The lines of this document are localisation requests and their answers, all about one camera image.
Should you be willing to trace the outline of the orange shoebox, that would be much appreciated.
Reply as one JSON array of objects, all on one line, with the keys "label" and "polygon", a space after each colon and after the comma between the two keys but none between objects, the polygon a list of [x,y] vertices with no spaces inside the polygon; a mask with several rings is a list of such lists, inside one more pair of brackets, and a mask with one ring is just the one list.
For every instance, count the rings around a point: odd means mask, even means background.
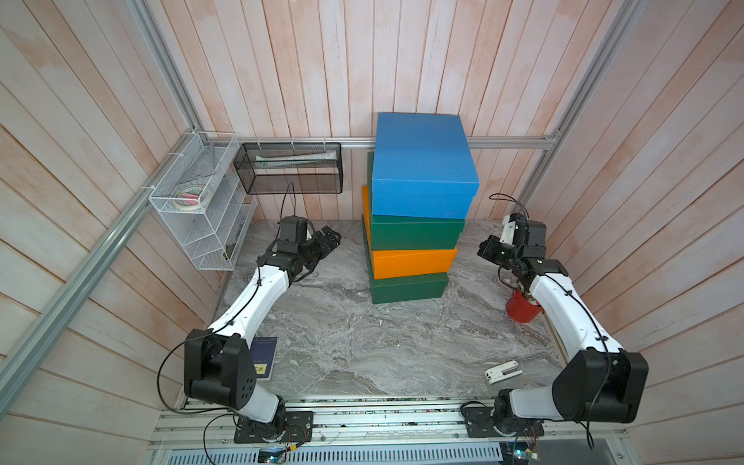
[{"label": "orange shoebox", "polygon": [[450,270],[464,221],[375,215],[372,194],[366,185],[362,187],[362,201],[374,278],[402,278]]}]

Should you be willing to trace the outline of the blue shoebox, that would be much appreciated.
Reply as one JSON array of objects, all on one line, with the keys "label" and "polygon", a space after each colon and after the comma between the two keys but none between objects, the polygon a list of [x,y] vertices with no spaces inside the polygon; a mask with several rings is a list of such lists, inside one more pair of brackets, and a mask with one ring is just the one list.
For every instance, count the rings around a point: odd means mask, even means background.
[{"label": "blue shoebox", "polygon": [[459,116],[378,115],[371,175],[373,214],[463,220],[479,188]]}]

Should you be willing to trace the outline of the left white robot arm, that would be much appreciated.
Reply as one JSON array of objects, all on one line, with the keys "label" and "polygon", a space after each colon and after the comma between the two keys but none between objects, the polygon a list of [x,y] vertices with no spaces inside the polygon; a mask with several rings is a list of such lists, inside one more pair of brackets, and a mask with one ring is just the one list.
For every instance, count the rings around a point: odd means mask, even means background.
[{"label": "left white robot arm", "polygon": [[258,385],[251,345],[275,302],[312,273],[341,242],[341,234],[296,215],[279,222],[277,237],[257,259],[253,277],[230,308],[184,341],[184,393],[227,408],[240,430],[265,442],[286,441],[284,400]]}]

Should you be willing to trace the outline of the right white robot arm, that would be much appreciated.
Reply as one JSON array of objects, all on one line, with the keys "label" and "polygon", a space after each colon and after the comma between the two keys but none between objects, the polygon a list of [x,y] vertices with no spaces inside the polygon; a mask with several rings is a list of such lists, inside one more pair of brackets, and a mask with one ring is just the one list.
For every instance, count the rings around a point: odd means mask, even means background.
[{"label": "right white robot arm", "polygon": [[567,269],[546,257],[546,225],[523,214],[508,215],[500,236],[482,242],[479,255],[518,280],[518,295],[542,308],[569,357],[548,387],[500,391],[491,415],[495,430],[517,436],[545,420],[634,422],[649,365],[642,354],[626,351],[602,327]]}]

